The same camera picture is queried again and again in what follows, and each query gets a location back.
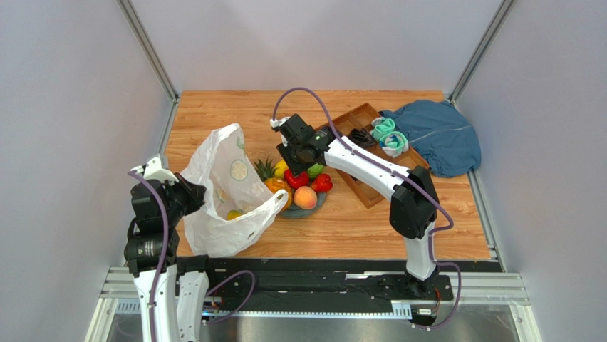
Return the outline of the green custard apple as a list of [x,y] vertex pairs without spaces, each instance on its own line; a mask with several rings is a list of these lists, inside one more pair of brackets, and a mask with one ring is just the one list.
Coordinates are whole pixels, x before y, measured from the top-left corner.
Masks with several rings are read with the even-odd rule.
[[306,173],[310,180],[314,180],[323,173],[324,169],[325,169],[324,165],[316,163],[313,166],[311,166],[310,168],[308,168]]

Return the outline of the black rolled sock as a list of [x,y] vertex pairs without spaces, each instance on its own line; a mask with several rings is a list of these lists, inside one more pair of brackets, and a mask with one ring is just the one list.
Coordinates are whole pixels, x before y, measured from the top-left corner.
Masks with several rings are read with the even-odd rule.
[[373,149],[377,145],[377,140],[366,130],[354,128],[348,134],[348,139],[356,146],[364,150]]

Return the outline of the red bell pepper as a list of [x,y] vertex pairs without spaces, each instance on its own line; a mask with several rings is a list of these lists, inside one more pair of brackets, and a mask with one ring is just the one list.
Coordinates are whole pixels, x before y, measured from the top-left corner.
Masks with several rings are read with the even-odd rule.
[[287,169],[284,172],[284,179],[294,190],[307,186],[309,182],[309,176],[306,172],[301,172],[298,175],[295,175],[290,169]]
[[317,193],[324,193],[332,190],[333,182],[331,176],[328,174],[320,174],[310,185],[310,187]]

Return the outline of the left aluminium frame post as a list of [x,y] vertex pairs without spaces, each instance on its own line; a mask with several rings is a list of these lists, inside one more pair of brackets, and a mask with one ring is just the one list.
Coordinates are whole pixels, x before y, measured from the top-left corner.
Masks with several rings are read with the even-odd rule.
[[179,100],[179,93],[174,87],[168,72],[160,60],[160,57],[153,46],[153,43],[147,34],[147,31],[144,27],[144,24],[137,13],[137,10],[130,0],[117,0],[123,15],[126,18],[131,30],[133,31],[136,39],[141,45],[144,54],[146,55],[153,71],[155,72],[161,86],[167,94],[167,97],[173,102],[176,103]]

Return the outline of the yellow green papaya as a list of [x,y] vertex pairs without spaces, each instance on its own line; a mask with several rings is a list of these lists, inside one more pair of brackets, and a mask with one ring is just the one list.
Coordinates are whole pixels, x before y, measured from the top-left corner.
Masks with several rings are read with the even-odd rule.
[[244,213],[239,210],[230,210],[226,215],[226,220],[230,221],[241,217]]

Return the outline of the wooden compartment tray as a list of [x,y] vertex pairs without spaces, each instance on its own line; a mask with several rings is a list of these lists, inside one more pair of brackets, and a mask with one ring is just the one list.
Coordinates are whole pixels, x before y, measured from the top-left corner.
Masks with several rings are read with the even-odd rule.
[[[358,107],[349,110],[348,112],[333,119],[333,123],[339,133],[347,135],[352,129],[366,129],[371,133],[373,127],[371,122],[375,118],[381,117],[379,112],[373,108],[369,103],[364,103]],[[430,169],[428,162],[415,150],[413,147],[409,147],[407,152],[402,155],[392,158],[388,157],[380,148],[377,141],[377,145],[368,152],[377,155],[388,162],[400,166],[407,167],[409,169],[415,169],[417,166],[424,167],[426,170]],[[363,183],[361,180],[349,175],[347,172],[337,170],[337,173],[345,180],[346,184],[353,190],[358,199],[367,208],[375,206],[377,203],[383,201],[385,198],[379,192],[375,191],[370,185]]]

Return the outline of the right aluminium frame post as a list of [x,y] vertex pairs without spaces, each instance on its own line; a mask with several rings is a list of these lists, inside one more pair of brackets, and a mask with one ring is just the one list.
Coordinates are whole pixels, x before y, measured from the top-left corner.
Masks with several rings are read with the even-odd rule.
[[516,0],[500,1],[496,12],[489,22],[489,25],[484,31],[463,72],[447,98],[451,104],[456,105],[457,101],[461,98],[469,82],[472,80],[475,71],[478,69],[482,59],[488,52],[490,46],[497,37],[497,34],[499,33],[501,27],[503,27],[516,3]]

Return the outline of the grey plate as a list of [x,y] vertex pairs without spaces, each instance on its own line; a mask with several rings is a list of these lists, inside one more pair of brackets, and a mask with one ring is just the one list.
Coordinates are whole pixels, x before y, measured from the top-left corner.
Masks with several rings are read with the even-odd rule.
[[317,212],[325,203],[327,197],[326,192],[317,194],[317,203],[313,209],[302,209],[298,207],[296,204],[292,203],[288,208],[286,208],[283,212],[279,213],[279,216],[285,217],[287,219],[302,219],[305,217],[309,217],[315,212]]

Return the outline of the mint green rolled sock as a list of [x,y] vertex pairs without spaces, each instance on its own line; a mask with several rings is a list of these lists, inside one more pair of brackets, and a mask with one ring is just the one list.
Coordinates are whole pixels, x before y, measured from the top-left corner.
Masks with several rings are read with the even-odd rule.
[[373,129],[370,134],[377,141],[381,140],[384,136],[389,135],[393,131],[395,131],[395,122],[391,118],[375,118],[371,122],[371,125]]

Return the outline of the yellow mango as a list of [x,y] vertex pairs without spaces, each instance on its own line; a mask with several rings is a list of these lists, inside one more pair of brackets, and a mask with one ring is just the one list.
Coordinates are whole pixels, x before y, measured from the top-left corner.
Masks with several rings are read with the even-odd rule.
[[284,160],[280,160],[273,168],[273,176],[275,178],[284,179],[285,171],[287,171],[289,166],[286,164]]

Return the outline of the aluminium frame post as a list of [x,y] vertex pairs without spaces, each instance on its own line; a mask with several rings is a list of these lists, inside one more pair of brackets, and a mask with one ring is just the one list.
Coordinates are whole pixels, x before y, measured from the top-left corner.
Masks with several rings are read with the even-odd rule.
[[489,25],[484,31],[463,72],[447,98],[451,104],[456,105],[457,101],[461,98],[469,82],[472,80],[475,71],[478,69],[482,59],[488,52],[490,46],[497,37],[497,34],[499,33],[501,27],[503,27],[516,3],[516,0],[500,1],[496,12],[489,22]]
[[144,24],[137,13],[137,10],[130,0],[117,0],[123,15],[126,18],[131,30],[133,31],[136,39],[141,45],[144,54],[146,55],[153,71],[155,72],[161,86],[167,94],[167,97],[173,102],[176,103],[179,100],[179,93],[174,87],[168,72],[160,60],[160,57],[153,46],[153,43],[147,34],[147,31],[144,27]]

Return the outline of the white plastic bag lemon print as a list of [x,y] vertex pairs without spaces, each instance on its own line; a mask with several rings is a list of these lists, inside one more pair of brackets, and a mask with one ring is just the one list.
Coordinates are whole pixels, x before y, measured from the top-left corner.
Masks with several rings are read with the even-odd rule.
[[[181,175],[207,188],[205,205],[183,219],[192,252],[211,258],[232,257],[255,244],[287,201],[287,192],[271,192],[245,151],[244,132],[232,123],[213,130],[195,150]],[[226,220],[230,210],[244,214]]]

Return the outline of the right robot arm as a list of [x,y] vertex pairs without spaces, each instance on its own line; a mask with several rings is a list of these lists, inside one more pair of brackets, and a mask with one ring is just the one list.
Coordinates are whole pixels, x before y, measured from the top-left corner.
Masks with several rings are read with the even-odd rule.
[[344,172],[370,186],[390,203],[389,223],[405,241],[408,288],[415,295],[432,293],[438,277],[429,233],[437,219],[437,194],[430,174],[388,162],[357,146],[333,123],[315,129],[299,115],[270,120],[280,133],[277,150],[295,175],[315,164]]

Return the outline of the blue garment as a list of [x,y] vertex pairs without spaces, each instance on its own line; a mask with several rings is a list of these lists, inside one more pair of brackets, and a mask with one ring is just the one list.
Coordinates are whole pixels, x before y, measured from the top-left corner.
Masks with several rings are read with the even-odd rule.
[[480,167],[482,151],[472,124],[446,100],[416,100],[380,115],[395,122],[434,175],[451,178]]

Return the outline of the pineapple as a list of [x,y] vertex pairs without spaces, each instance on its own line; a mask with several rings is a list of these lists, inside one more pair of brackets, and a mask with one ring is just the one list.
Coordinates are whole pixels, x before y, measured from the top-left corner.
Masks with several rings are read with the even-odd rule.
[[265,161],[262,159],[255,161],[254,168],[261,181],[271,192],[277,193],[279,190],[285,190],[287,192],[288,198],[286,204],[281,209],[281,212],[285,212],[293,203],[293,188],[284,178],[277,175],[279,170],[278,165],[273,163],[269,158],[266,158]]

